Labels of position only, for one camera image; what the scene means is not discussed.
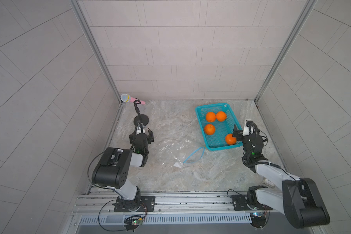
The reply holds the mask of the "orange ball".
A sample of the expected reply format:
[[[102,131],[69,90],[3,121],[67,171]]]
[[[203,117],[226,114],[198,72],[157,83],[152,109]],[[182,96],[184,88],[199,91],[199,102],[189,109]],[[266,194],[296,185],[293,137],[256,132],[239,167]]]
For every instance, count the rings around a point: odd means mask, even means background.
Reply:
[[[213,135],[215,133],[215,127],[212,124],[205,125],[204,133],[208,136]]]
[[[233,134],[228,134],[225,137],[225,141],[228,145],[235,145],[237,143],[237,138],[233,137]]]
[[[219,111],[216,113],[216,119],[219,121],[219,122],[224,122],[226,121],[227,119],[227,115],[225,112],[223,111]]]
[[[209,123],[213,123],[216,120],[216,114],[214,112],[208,112],[205,115],[205,119]]]

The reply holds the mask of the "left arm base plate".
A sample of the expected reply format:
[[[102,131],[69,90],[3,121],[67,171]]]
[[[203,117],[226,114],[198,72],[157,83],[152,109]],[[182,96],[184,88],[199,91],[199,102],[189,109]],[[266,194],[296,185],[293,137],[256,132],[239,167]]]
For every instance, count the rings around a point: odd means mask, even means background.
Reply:
[[[134,200],[124,200],[118,197],[114,212],[153,212],[155,200],[155,196],[135,197]]]

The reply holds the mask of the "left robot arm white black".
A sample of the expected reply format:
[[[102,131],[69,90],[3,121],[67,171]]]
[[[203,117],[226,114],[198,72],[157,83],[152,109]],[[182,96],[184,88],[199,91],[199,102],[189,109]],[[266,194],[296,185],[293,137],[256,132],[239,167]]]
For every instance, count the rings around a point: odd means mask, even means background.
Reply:
[[[92,172],[90,182],[94,186],[118,194],[115,212],[140,212],[147,208],[140,189],[128,180],[128,173],[131,167],[144,167],[147,163],[148,145],[154,141],[153,132],[146,127],[148,123],[149,120],[136,122],[135,130],[129,136],[131,148],[106,148]]]

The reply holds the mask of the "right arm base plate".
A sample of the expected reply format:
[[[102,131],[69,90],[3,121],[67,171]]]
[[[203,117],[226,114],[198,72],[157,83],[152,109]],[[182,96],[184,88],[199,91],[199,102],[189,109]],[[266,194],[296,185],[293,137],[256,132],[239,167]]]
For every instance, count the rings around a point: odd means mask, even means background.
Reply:
[[[246,195],[229,195],[229,198],[232,200],[233,208],[235,211],[255,212],[273,210],[271,207],[262,204],[250,205],[247,201]]]

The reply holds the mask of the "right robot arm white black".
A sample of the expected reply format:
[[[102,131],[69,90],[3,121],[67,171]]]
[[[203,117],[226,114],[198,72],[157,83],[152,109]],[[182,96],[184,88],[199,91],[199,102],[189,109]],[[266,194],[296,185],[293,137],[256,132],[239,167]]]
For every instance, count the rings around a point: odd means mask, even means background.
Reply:
[[[274,209],[296,229],[330,223],[330,215],[316,183],[310,178],[293,175],[265,158],[262,149],[268,138],[260,135],[252,120],[246,120],[243,129],[235,126],[232,136],[243,144],[243,164],[280,189],[276,192],[266,186],[251,186],[245,199],[249,209]]]

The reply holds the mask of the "clear zip-top bag blue seal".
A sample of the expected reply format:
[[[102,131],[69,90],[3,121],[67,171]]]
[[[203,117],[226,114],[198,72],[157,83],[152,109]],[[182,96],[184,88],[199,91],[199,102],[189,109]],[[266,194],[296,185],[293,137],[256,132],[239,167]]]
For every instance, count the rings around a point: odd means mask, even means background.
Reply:
[[[160,159],[163,166],[183,169],[201,161],[205,151],[205,146],[190,139],[166,139],[159,144],[156,157]]]

